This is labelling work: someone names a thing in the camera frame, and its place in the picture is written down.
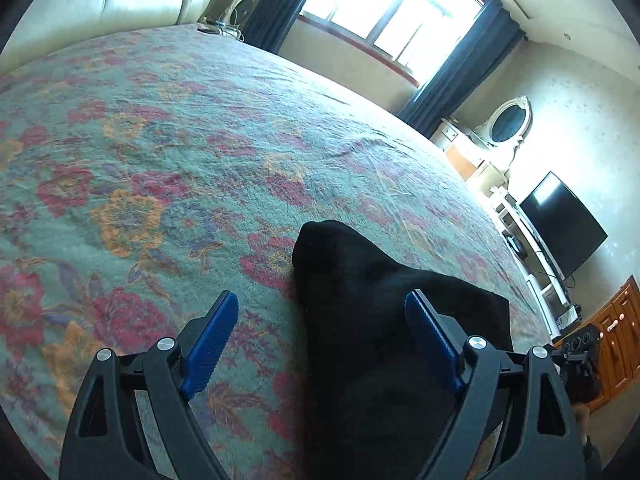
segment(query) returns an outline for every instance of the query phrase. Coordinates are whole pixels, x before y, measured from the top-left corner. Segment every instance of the tufted headboard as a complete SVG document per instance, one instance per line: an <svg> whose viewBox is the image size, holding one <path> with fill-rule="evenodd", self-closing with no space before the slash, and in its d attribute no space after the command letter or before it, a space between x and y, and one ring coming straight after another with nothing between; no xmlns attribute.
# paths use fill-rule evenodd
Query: tufted headboard
<svg viewBox="0 0 640 480"><path fill-rule="evenodd" d="M0 55L0 74L82 40L191 23L210 0L34 0Z"/></svg>

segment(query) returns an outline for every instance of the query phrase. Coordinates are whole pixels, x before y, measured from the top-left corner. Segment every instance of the blue rubber pad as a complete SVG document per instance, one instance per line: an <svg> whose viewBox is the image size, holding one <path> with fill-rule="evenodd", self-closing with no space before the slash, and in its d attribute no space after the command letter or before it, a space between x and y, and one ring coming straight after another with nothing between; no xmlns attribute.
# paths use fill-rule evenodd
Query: blue rubber pad
<svg viewBox="0 0 640 480"><path fill-rule="evenodd" d="M229 292L184 359L184 380L180 392L186 400L193 399L196 393L207 387L236 322L238 297Z"/></svg>
<svg viewBox="0 0 640 480"><path fill-rule="evenodd" d="M443 318L420 290L410 292L404 300L404 316L420 352L445 390L460 396L466 389L463 379L462 346L441 324Z"/></svg>

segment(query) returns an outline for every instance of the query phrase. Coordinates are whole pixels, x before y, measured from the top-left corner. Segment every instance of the window sill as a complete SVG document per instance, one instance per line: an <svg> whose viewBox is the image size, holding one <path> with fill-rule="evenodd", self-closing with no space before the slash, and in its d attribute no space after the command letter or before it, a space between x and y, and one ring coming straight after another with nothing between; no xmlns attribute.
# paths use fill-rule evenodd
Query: window sill
<svg viewBox="0 0 640 480"><path fill-rule="evenodd" d="M298 19L301 22L311 25L312 27L318 28L320 30L324 30L325 32L331 34L332 36L335 36L336 38L339 38L340 40L346 41L350 45L353 45L355 48L363 51L365 54L368 54L373 59L388 66L391 70L393 70L397 74L404 77L409 83L411 83L416 88L420 88L420 83L418 83L406 70L404 70L400 65L394 63L389 58L377 52L375 49L371 48L369 45L365 45L362 42L356 40L355 38L348 36L347 34L341 32L340 30L337 30L331 25L328 25L326 22L319 22L318 20L314 20L312 17L307 16L305 14L299 14Z"/></svg>

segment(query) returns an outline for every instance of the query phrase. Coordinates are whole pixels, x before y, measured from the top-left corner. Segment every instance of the tv stand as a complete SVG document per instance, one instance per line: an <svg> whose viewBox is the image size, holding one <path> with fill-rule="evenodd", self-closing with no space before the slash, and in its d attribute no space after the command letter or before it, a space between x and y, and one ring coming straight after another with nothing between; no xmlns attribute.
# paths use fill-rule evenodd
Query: tv stand
<svg viewBox="0 0 640 480"><path fill-rule="evenodd" d="M498 232L507 231L524 242L527 258L520 258L510 246L511 254L538 302L549 337L559 338L562 329L572 324L578 314L565 293L558 264L513 196L503 187L492 187L491 191L488 213Z"/></svg>

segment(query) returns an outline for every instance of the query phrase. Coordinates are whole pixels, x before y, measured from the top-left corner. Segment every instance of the flat screen tv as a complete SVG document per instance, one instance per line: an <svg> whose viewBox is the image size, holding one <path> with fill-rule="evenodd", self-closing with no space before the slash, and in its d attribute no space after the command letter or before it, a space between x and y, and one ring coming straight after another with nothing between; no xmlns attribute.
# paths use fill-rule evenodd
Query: flat screen tv
<svg viewBox="0 0 640 480"><path fill-rule="evenodd" d="M568 278L607 239L598 221L578 197L552 172L521 203L556 261Z"/></svg>

